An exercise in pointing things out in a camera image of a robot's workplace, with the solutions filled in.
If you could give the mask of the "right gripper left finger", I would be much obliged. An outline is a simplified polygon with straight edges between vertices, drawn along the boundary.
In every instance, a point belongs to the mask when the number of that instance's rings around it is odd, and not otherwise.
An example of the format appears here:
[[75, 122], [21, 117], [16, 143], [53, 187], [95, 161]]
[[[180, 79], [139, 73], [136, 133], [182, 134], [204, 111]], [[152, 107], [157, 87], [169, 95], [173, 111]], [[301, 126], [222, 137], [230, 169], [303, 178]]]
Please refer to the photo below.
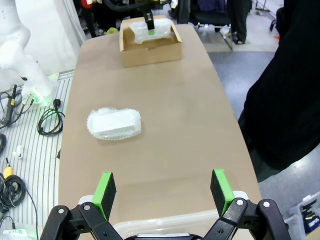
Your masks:
[[91, 234], [95, 240], [121, 240], [109, 222], [116, 196], [112, 172], [104, 172], [92, 200], [79, 203], [73, 209], [65, 205], [52, 208], [40, 238], [42, 240], [77, 240]]

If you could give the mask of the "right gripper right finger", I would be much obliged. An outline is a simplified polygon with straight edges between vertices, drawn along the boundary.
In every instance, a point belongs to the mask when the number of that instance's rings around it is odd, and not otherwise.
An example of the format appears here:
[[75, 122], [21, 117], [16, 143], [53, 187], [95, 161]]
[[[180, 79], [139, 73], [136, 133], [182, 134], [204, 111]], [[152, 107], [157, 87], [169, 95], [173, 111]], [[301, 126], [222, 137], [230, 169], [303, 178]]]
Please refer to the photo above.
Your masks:
[[255, 240], [291, 239], [276, 202], [262, 199], [255, 204], [235, 197], [223, 169], [212, 170], [210, 190], [219, 218], [205, 240], [231, 240], [239, 229], [248, 230]]

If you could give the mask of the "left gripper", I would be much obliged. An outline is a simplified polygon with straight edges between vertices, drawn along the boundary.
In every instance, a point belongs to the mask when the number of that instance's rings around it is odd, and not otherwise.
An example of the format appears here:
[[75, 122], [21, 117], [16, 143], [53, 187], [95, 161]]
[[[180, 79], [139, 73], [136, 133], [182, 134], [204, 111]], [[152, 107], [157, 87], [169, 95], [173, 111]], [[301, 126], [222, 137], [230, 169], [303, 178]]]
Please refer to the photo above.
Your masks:
[[144, 20], [146, 21], [149, 35], [155, 34], [155, 24], [152, 14], [153, 7], [153, 2], [142, 2], [142, 6], [139, 7], [139, 11], [142, 12]]

